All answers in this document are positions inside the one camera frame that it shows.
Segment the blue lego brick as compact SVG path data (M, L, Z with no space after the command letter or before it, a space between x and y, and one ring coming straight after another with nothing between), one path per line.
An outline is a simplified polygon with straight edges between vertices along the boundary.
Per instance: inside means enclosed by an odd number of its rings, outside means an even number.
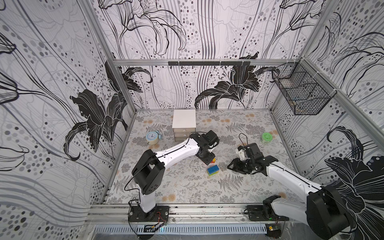
M211 173L214 173L214 172L219 172L220 169L217 165L212 165L211 167L207 168L207 173L208 174L211 174Z

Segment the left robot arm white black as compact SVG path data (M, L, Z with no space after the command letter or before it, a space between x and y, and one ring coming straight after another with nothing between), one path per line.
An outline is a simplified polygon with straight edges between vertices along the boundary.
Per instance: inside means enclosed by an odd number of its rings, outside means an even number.
M167 150L146 150L132 170L132 181L139 189L139 206L144 213L156 207L155 191L162 183L165 171L180 161L195 156L207 166L215 159L213 150L220 139L213 131L191 133L189 138Z

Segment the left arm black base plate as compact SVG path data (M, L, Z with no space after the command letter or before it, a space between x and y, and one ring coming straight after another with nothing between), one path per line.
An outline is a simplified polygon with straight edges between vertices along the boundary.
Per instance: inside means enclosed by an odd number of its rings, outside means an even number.
M155 206L148 213L145 213L140 206L132 206L129 212L130 222L148 222L148 223L162 223L167 222L169 219L169 206Z

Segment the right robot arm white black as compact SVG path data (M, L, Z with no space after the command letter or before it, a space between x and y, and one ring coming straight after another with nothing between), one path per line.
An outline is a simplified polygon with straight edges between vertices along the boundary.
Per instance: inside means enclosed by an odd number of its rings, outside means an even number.
M336 188L311 182L272 156L246 160L236 158L227 168L243 175L261 173L283 184L301 199L293 202L273 195L263 201L260 210L247 206L245 212L250 220L255 220L258 214L269 221L296 220L309 226L323 240L345 233L347 229L352 230L356 225Z

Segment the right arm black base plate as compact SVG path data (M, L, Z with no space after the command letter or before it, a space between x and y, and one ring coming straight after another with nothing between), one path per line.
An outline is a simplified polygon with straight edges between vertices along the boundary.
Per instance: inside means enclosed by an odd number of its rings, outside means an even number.
M288 217L276 215L270 207L265 205L247 205L243 213L252 222L269 221L278 223L290 220Z

